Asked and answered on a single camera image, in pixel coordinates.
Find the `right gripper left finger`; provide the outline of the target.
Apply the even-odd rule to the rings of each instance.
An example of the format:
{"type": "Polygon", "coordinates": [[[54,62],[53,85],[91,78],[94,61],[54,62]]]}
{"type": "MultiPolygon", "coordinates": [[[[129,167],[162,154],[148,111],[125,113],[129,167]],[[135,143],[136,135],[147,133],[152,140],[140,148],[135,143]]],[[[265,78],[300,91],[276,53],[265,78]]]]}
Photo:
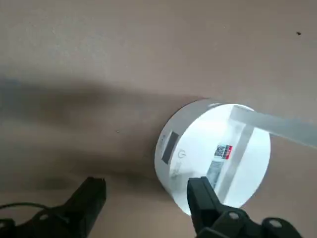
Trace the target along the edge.
{"type": "Polygon", "coordinates": [[[1,209],[28,206],[39,208],[28,221],[17,225],[11,218],[0,220],[2,238],[86,238],[106,203],[106,181],[88,177],[62,205],[48,207],[31,202],[1,205],[1,209]]]}

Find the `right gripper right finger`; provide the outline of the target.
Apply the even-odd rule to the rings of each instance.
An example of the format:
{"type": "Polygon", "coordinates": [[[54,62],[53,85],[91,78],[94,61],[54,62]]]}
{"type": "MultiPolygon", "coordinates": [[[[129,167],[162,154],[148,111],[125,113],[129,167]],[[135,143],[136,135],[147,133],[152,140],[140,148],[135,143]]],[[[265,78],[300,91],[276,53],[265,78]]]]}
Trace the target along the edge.
{"type": "Polygon", "coordinates": [[[190,178],[187,200],[197,238],[300,238],[288,221],[268,217],[258,224],[242,209],[223,205],[207,177],[190,178]]]}

